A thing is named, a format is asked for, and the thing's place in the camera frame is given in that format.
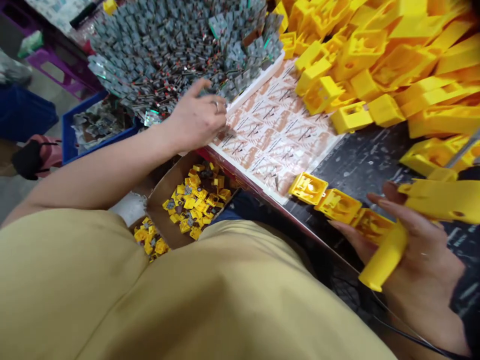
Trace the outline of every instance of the floor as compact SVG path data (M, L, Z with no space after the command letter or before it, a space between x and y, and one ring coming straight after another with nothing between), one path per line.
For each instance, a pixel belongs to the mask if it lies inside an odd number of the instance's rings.
M23 35L18 29L0 15L0 48L11 58L18 60L17 53L22 39ZM58 70L54 66L46 69L52 76L57 76ZM36 69L32 69L32 81L28 90L55 104L60 121L46 135L61 138L61 117L74 108L79 101ZM36 184L37 181L25 180L18 175L14 177L0 176L0 204L2 204L0 206L0 224L13 208L25 199ZM145 213L144 203L144 198L130 193L111 210L122 216L130 225Z

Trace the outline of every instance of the beige sleeve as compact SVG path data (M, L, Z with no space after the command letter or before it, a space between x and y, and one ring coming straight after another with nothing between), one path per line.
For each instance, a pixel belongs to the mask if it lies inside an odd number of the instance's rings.
M74 359L148 265L108 211L45 210L0 231L0 359Z

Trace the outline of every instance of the clothing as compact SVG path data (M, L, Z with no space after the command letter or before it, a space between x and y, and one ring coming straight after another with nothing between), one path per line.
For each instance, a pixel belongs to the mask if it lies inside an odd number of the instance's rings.
M0 231L0 359L395 359L278 236L225 220L149 264L108 211Z

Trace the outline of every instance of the blue plastic crate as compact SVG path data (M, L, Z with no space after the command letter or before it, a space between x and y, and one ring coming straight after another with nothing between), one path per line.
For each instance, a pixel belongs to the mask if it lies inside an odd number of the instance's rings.
M75 130L72 128L72 123L74 121L74 115L78 113L83 113L84 111L91 108L96 103L101 102L105 97L109 94L108 91L104 90L99 92L98 94L92 96L91 98L83 101L80 105L76 106L69 112L65 113L61 117L62 122L62 151L63 151L63 165L71 163L72 161L79 159L87 154L94 152L100 148L103 148L107 145L119 142L120 140L126 139L135 135L139 132L140 124L137 118L133 120L133 126L124 132L115 135L114 137L109 138L97 146L91 148L88 151L85 151L79 155L79 150L77 148L77 137L75 136Z
M26 143L58 121L53 102L16 84L0 85L0 138Z

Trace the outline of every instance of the pile of yellow plastic parts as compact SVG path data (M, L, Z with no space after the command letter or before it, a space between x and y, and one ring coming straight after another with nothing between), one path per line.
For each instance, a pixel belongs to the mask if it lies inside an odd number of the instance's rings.
M295 92L339 134L408 120L402 163L428 176L480 127L480 33L466 0L277 0ZM471 166L476 146L464 156Z

